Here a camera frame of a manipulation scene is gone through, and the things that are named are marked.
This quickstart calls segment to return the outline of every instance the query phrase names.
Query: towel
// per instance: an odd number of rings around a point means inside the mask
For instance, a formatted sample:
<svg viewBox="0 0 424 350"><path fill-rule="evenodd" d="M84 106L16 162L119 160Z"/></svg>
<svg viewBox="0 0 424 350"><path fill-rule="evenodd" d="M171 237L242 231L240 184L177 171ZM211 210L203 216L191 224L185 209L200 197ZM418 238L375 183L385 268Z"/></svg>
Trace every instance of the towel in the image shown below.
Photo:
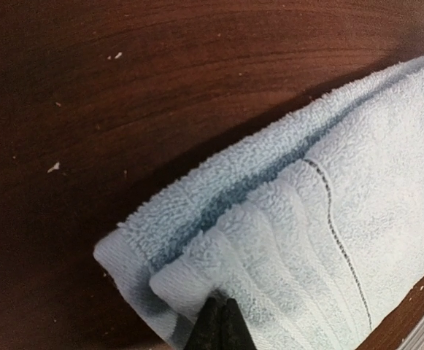
<svg viewBox="0 0 424 350"><path fill-rule="evenodd" d="M424 56L212 156L94 256L176 349L214 294L259 350L355 349L424 275Z"/></svg>

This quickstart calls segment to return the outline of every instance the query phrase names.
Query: wood grain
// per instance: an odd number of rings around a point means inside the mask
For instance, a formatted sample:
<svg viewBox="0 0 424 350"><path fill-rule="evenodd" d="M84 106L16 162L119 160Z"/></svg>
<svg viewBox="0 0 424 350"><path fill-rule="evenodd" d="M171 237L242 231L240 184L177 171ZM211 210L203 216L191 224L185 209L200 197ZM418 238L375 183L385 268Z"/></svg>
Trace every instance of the wood grain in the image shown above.
<svg viewBox="0 0 424 350"><path fill-rule="evenodd" d="M422 54L424 1L0 0L0 349L160 344L93 245L214 152ZM412 297L362 349L401 342Z"/></svg>

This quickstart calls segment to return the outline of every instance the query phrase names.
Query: white crumb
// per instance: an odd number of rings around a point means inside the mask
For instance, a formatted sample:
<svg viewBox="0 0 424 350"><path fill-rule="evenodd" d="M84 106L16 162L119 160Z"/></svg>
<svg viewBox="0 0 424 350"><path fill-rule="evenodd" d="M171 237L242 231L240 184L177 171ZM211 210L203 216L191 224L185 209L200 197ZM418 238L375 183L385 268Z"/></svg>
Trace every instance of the white crumb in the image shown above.
<svg viewBox="0 0 424 350"><path fill-rule="evenodd" d="M48 169L48 173L51 173L51 172L53 172L54 170L59 170L59 166L60 166L61 164L59 163L59 162L57 162L54 166L52 166L51 168L49 168Z"/></svg>

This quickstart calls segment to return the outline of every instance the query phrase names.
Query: towel stripe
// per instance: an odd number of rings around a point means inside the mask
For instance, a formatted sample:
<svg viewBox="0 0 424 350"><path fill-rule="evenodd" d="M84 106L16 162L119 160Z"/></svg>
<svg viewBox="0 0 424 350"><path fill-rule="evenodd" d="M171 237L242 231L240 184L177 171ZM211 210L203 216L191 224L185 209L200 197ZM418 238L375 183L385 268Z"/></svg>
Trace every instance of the towel stripe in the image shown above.
<svg viewBox="0 0 424 350"><path fill-rule="evenodd" d="M338 245L338 248L340 249L340 252L343 254L344 259L346 260L348 267L350 268L352 277L355 280L356 286L358 287L358 291L359 291L359 295L361 297L361 300L363 301L364 304L364 308L366 309L366 313L367 313L367 318L369 321L369 329L372 330L372 317L371 317L371 312L369 311L369 306L367 305L367 300L366 297L364 296L364 292L363 289L361 287L361 282L359 281L358 275L356 274L355 268L351 262L351 259L346 251L346 249L343 246L343 243L340 241L340 238L338 236L338 233L336 233L335 231L335 227L333 224L333 221L331 219L331 201L332 201L332 196L331 196L331 188L328 185L328 180L327 177L325 176L325 174L323 173L323 171L320 169L319 165L317 165L315 162L313 162L310 159L303 159L304 162L306 162L307 164L309 164L311 167L313 167L313 169L315 169L315 171L317 172L317 174L320 176L320 178L323 181L323 184L325 185L325 190L327 192L327 196L328 196L328 213L327 213L327 220L328 220L328 226L330 227L330 231L332 236L334 237L334 240L336 242L336 244Z"/></svg>

